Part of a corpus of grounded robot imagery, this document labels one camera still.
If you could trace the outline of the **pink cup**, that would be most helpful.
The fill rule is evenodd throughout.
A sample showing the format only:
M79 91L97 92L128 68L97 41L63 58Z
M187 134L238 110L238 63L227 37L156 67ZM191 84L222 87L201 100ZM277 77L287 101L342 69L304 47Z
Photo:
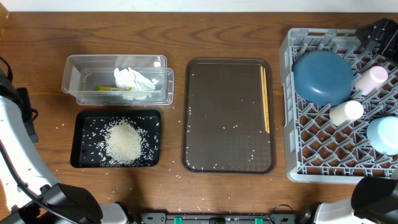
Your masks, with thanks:
M356 90L361 90L362 95L367 96L376 91L388 79L388 72L381 66L373 66L361 74L361 77L355 81Z

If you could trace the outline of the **dark blue plate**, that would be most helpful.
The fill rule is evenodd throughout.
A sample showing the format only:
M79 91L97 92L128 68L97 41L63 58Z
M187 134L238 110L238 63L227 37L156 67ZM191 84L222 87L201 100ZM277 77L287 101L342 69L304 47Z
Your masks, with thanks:
M293 65L295 91L306 101L324 106L346 101L354 85L354 72L340 55L316 50Z

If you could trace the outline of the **cream white cup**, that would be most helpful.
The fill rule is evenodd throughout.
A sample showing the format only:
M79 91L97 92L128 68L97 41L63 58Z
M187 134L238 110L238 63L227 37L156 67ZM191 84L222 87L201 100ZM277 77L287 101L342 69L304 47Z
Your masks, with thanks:
M362 104L355 100L349 100L332 107L329 117L335 126L339 126L346 121L352 123L362 117L363 114L364 108Z

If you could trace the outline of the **light blue small bowl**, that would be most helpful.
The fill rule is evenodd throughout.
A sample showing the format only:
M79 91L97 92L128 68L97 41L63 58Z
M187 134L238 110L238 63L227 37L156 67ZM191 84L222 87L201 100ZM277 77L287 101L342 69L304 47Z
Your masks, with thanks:
M374 119L367 127L370 145L379 153L388 156L397 154L397 117L386 116Z

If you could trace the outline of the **wooden chopstick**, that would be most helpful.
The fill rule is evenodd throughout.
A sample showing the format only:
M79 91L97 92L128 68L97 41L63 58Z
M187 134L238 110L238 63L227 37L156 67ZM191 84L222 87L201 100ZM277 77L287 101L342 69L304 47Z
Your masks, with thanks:
M262 68L262 77L263 77L263 85L264 85L264 112L265 112L265 122L266 122L266 131L269 134L271 131L270 122L269 122L269 104L268 104L268 95L267 95L267 77L266 77L266 69Z
M262 105L263 105L263 112L264 112L264 92L263 92L263 90L264 90L264 85L263 85L263 77L262 77L262 68L263 68L263 66L260 66L260 71L261 71L261 85L262 85ZM265 118L266 118L266 116L265 116L265 112L264 112L264 125L265 125L265 130L266 130L266 122L265 122Z

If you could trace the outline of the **white tissue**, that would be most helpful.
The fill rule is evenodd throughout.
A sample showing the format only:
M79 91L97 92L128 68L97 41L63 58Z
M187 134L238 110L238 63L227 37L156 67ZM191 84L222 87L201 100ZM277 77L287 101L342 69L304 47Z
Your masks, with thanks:
M141 73L132 68L114 69L115 84L123 90L154 91L155 85Z

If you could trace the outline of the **pile of white rice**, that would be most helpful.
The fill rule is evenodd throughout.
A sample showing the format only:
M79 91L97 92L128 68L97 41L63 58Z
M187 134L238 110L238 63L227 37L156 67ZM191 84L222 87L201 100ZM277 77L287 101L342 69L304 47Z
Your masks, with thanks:
M140 128L138 123L115 118L100 131L102 140L96 144L101 167L153 166L157 160L158 136Z

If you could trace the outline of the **yellow green snack wrapper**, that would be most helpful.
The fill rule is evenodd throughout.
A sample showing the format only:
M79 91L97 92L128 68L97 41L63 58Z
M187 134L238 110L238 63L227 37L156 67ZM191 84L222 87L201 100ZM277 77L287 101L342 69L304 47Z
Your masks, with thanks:
M109 86L96 86L95 91L131 91L132 88L118 88Z

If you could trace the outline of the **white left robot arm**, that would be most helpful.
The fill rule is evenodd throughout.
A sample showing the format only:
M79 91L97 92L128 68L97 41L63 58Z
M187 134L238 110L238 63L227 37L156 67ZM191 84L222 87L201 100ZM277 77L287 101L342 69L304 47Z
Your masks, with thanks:
M12 69L1 71L1 183L10 215L3 223L133 223L120 203L101 205L84 188L61 183L35 148L26 88L14 88Z

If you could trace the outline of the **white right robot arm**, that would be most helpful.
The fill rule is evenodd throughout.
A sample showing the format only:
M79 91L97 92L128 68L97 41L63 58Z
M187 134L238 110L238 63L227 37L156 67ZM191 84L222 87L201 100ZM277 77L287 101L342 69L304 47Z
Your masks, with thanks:
M361 46L397 63L397 22L380 19L359 28L355 35ZM397 223L397 171L390 179L365 177L351 198L321 203L307 215L308 223Z

